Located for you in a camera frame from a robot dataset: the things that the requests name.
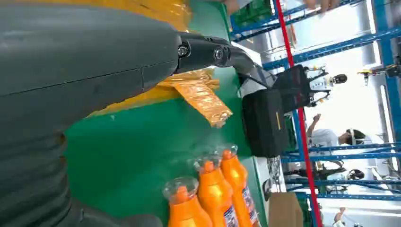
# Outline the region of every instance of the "robotic arm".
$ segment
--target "robotic arm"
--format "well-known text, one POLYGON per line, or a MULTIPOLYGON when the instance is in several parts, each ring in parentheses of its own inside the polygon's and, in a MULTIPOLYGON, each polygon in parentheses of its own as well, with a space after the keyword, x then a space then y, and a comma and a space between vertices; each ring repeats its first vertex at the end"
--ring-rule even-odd
POLYGON ((63 133, 173 73, 210 65, 264 73, 226 40, 129 12, 0 4, 0 223, 141 226, 71 202, 63 133))

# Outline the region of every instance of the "blue shelving rack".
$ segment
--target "blue shelving rack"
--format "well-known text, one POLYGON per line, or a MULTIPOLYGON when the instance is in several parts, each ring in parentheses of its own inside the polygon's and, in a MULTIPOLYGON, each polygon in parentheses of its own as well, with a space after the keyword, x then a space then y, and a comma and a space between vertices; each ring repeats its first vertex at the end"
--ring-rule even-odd
MULTIPOLYGON (((340 4, 337 7, 345 6, 348 4, 357 4, 362 2, 363 0, 341 0, 340 4)), ((274 2, 275 11, 277 12, 277 4, 274 2)), ((328 46, 306 51, 303 53, 299 53, 293 56, 294 63, 301 63, 304 61, 320 58, 323 56, 327 56, 334 53, 339 53, 342 51, 350 50, 353 48, 358 48, 364 45, 368 45, 373 43, 374 41, 378 41, 381 46, 381 55, 383 60, 383 65, 387 66, 393 64, 393 54, 391 51, 390 39, 401 36, 401 27, 393 27, 389 28, 386 21, 386 14, 384 6, 387 3, 384 0, 375 0, 375 20, 377 23, 377 32, 375 34, 363 35, 357 38, 352 38, 343 42, 339 42, 336 44, 330 44, 328 46)), ((289 16, 297 12, 301 12, 306 9, 305 5, 287 10, 284 12, 284 16, 289 16)), ((291 25, 298 21, 313 17, 317 15, 317 11, 310 11, 309 13, 304 13, 302 16, 295 17, 285 22, 285 25, 291 25)), ((259 34, 263 34, 269 32, 271 30, 277 29, 280 27, 280 24, 275 20, 278 19, 277 15, 274 15, 270 18, 267 18, 263 21, 248 25, 246 27, 238 27, 233 18, 231 17, 231 23, 233 32, 231 36, 234 38, 234 42, 239 42, 245 40, 247 38, 254 37, 259 34), (249 35, 244 35, 244 32, 253 31, 253 33, 249 35)), ((272 70, 280 67, 284 67, 288 69, 288 59, 280 59, 277 61, 271 61, 263 64, 265 70, 272 70)), ((398 95, 397 87, 394 79, 387 78, 388 83, 388 92, 391 94, 398 95)), ((401 116, 401 106, 400 100, 398 96, 393 100, 390 100, 391 112, 392 116, 401 116)), ((300 137, 300 127, 298 124, 298 114, 297 111, 293 112, 293 120, 294 127, 296 131, 296 139, 298 143, 298 150, 288 151, 283 154, 281 157, 282 163, 288 162, 303 162, 305 160, 304 151, 302 149, 302 140, 300 137)), ((401 140, 401 118, 400 119, 392 119, 394 122, 394 130, 395 136, 398 140, 401 140)), ((324 147, 324 148, 310 148, 309 149, 310 160, 312 162, 316 162, 319 160, 343 160, 343 159, 366 159, 366 158, 391 158, 391 157, 401 157, 401 142, 396 143, 386 143, 386 144, 364 144, 364 145, 354 145, 354 146, 337 146, 337 147, 324 147), (369 151, 365 151, 362 153, 349 153, 344 155, 334 155, 335 151, 347 151, 347 150, 356 150, 356 149, 370 149, 369 151)), ((354 200, 386 200, 386 201, 401 201, 401 191, 393 189, 391 187, 382 187, 382 185, 400 185, 401 180, 311 180, 311 184, 315 184, 316 187, 319 186, 327 186, 327 185, 358 185, 362 187, 372 188, 375 190, 383 190, 387 192, 391 192, 393 194, 366 194, 366 195, 356 195, 356 194, 344 194, 344 193, 320 193, 317 194, 317 198, 326 198, 326 199, 354 199, 354 200)), ((304 178, 295 179, 295 180, 287 180, 287 185, 295 185, 291 187, 289 191, 293 191, 296 189, 303 189, 309 187, 309 181, 304 178)), ((312 218, 316 225, 316 217, 312 212, 312 218)))
MULTIPOLYGON (((345 5, 348 5, 348 4, 350 4, 350 5, 358 4, 359 2, 362 2, 362 1, 364 1, 364 0, 342 0, 338 4, 338 6, 336 6, 335 8, 338 8, 338 7, 341 7, 341 6, 345 6, 345 5)), ((298 7, 295 7, 293 9, 289 9, 289 10, 283 12, 283 15, 285 17, 286 16, 290 16, 290 15, 292 15, 294 13, 297 13, 297 12, 300 12, 300 11, 303 11, 303 10, 306 10, 306 9, 307 9, 306 5, 301 5, 301 6, 298 6, 298 7)), ((319 14, 319 11, 317 11, 317 10, 312 11, 310 13, 307 13, 307 14, 304 14, 302 16, 298 16, 298 17, 295 17, 295 18, 293 18, 291 20, 286 21, 286 25, 291 25, 293 23, 296 23, 296 22, 308 19, 310 17, 316 16, 318 14, 319 14)), ((234 17, 231 16, 230 20, 231 20, 231 25, 232 25, 232 28, 233 28, 233 31, 231 32, 231 36, 234 37, 233 41, 234 42, 240 42, 242 40, 252 38, 252 37, 254 37, 256 35, 264 34, 266 32, 269 32, 269 31, 272 31, 272 30, 280 28, 279 22, 271 23, 271 22, 273 22, 273 21, 275 21, 277 19, 278 19, 278 16, 277 15, 273 15, 273 16, 267 18, 267 19, 258 21, 256 23, 250 24, 248 26, 239 27, 238 25, 235 24, 234 17), (243 35, 242 34, 243 32, 253 31, 253 30, 256 30, 256 31, 251 33, 251 34, 249 34, 249 35, 243 35)))

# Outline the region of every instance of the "yellow plastic wrap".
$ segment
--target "yellow plastic wrap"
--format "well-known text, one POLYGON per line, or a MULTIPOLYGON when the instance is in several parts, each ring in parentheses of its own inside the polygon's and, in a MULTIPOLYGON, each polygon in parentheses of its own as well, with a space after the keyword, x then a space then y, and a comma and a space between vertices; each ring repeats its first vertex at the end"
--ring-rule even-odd
POLYGON ((71 3, 127 10, 170 23, 178 31, 187 31, 191 11, 187 0, 20 0, 71 3))
POLYGON ((180 93, 174 88, 174 83, 176 82, 199 81, 203 82, 211 89, 218 89, 219 80, 212 79, 213 71, 213 69, 203 69, 172 75, 160 82, 155 88, 136 97, 126 99, 123 102, 111 104, 103 110, 93 112, 90 116, 103 115, 123 109, 150 105, 178 98, 180 97, 180 93))
POLYGON ((233 115, 223 101, 203 82, 176 82, 174 87, 190 105, 209 121, 212 127, 223 127, 226 120, 233 115))

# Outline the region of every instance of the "bottle label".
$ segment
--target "bottle label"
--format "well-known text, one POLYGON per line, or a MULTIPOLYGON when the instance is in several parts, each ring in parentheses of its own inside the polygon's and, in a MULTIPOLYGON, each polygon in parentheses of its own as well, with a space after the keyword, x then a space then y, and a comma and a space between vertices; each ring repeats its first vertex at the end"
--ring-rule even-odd
POLYGON ((224 219, 226 220, 227 227, 239 227, 237 215, 233 206, 224 212, 224 219))
POLYGON ((251 220, 253 225, 256 221, 258 221, 258 214, 256 213, 255 204, 253 202, 251 192, 249 191, 248 186, 246 186, 242 190, 242 197, 245 200, 246 207, 248 208, 249 219, 251 220))

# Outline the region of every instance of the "screw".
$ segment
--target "screw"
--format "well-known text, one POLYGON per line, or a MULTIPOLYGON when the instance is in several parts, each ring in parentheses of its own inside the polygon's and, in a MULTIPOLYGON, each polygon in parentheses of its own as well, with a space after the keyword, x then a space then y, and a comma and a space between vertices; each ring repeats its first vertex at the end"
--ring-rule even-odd
POLYGON ((188 53, 188 47, 186 46, 180 46, 178 48, 178 56, 182 57, 188 53))
POLYGON ((215 49, 214 50, 214 57, 216 59, 222 59, 223 58, 223 51, 221 49, 215 49))

